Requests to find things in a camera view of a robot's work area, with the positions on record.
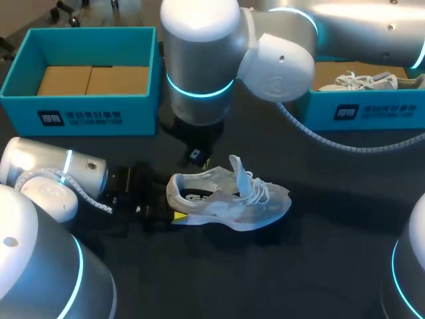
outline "shoe sole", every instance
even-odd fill
[[[214,216],[203,216],[203,215],[193,215],[188,214],[187,218],[173,222],[174,225],[187,225],[187,226],[199,226],[204,225],[208,223],[219,223],[226,225],[227,227],[230,227],[231,229],[235,231],[253,231],[255,229],[259,229],[262,227],[265,227],[267,225],[270,225],[279,219],[281,219],[289,210],[291,207],[292,201],[289,199],[288,206],[286,207],[284,213],[274,216],[271,219],[267,219],[265,221],[262,221],[261,223],[238,223],[236,221],[231,221],[228,219],[223,219],[220,217],[214,217]]]

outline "sneaker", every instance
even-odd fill
[[[397,81],[399,90],[425,89],[425,74],[417,78],[398,78]]]
[[[222,223],[235,231],[251,231],[284,216],[289,191],[253,178],[240,158],[229,156],[233,170],[215,167],[200,174],[175,174],[167,185],[169,206],[187,214],[180,225]]]
[[[318,91],[359,91],[359,90],[397,90],[398,79],[395,75],[384,72],[375,76],[340,75],[334,84],[325,85]]]

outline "blue led light ring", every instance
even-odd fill
[[[68,173],[69,165],[71,164],[71,157],[72,157],[72,150],[67,150],[66,151],[65,165],[64,165],[64,169],[62,170],[64,172],[64,174]],[[62,176],[60,178],[60,182],[63,184],[65,182],[65,177]]]
[[[424,319],[414,308],[413,306],[409,303],[409,301],[407,301],[406,297],[403,294],[403,291],[401,291],[400,286],[398,285],[398,281],[397,281],[397,277],[396,277],[396,272],[394,270],[394,256],[396,254],[396,248],[397,248],[397,244],[398,241],[396,243],[396,245],[394,246],[394,250],[392,251],[392,258],[391,258],[391,270],[392,270],[392,277],[394,278],[394,283],[396,284],[398,293],[400,294],[401,298],[403,299],[403,301],[406,303],[407,307],[409,307],[409,309],[416,315],[416,317],[418,317],[418,319]]]
[[[413,64],[411,68],[417,68],[418,66],[420,66],[420,64],[424,60],[424,57],[425,57],[425,41],[424,41],[424,45],[422,46],[422,51],[420,51],[418,60],[416,61],[415,64]]]
[[[75,237],[72,236],[72,238],[75,240],[75,243],[78,249],[78,259],[79,259],[78,276],[77,276],[77,281],[76,281],[74,290],[72,291],[71,297],[69,298],[64,310],[62,310],[62,312],[60,313],[57,319],[63,319],[65,318],[66,314],[68,314],[68,311],[71,309],[71,306],[74,303],[75,298],[77,297],[78,290],[80,289],[81,280],[82,280],[82,271],[83,271],[82,251],[81,251],[80,244],[78,244],[78,241],[75,239]]]
[[[276,12],[276,11],[287,11],[287,12],[297,13],[298,15],[302,15],[308,21],[310,21],[310,23],[313,25],[314,29],[316,30],[316,34],[319,35],[319,29],[317,28],[316,22],[314,22],[313,18],[311,18],[307,13],[295,8],[291,8],[291,7],[278,7],[278,8],[269,10],[269,12]]]
[[[219,94],[222,94],[225,90],[227,90],[228,88],[230,88],[234,82],[234,80],[231,80],[229,84],[227,84],[224,88],[222,88],[221,90],[218,90],[216,92],[213,93],[208,93],[208,94],[196,94],[196,93],[192,93],[192,92],[187,92],[184,91],[182,89],[180,89],[177,85],[175,85],[173,83],[173,81],[171,81],[169,75],[167,74],[167,78],[168,78],[168,82],[171,84],[171,86],[177,91],[180,92],[181,94],[184,94],[186,96],[190,96],[191,98],[212,98],[213,96],[217,96]]]

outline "shoe insole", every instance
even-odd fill
[[[204,189],[194,189],[194,188],[184,188],[180,189],[180,195],[187,201],[202,201],[207,197],[210,197],[214,192],[205,191]]]

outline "teal box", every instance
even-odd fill
[[[410,78],[422,74],[406,73]],[[425,128],[425,90],[310,90],[296,106],[299,120],[313,131]]]
[[[0,102],[20,136],[154,135],[161,81],[154,27],[31,29]],[[148,66],[146,94],[37,96],[47,66]]]

